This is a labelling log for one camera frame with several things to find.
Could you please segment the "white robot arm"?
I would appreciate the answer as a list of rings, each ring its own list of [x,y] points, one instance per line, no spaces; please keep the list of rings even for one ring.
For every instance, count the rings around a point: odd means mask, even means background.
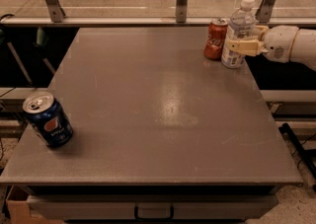
[[[255,26],[250,37],[231,38],[226,47],[247,56],[262,54],[273,62],[301,63],[316,70],[316,31],[295,26]]]

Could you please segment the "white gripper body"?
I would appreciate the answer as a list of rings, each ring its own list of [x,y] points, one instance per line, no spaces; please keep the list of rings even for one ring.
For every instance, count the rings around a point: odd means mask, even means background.
[[[277,26],[268,29],[263,37],[266,48],[263,56],[273,62],[288,62],[298,31],[299,27],[295,26]]]

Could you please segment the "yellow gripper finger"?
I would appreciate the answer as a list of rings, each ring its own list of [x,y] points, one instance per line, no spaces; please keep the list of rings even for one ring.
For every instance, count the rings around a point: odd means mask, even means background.
[[[265,44],[258,39],[229,39],[226,46],[233,52],[248,56],[257,56],[269,52]]]
[[[257,40],[263,40],[264,36],[266,34],[266,32],[269,30],[270,28],[268,26],[261,26],[261,25],[256,25],[253,29],[253,36],[257,39]]]

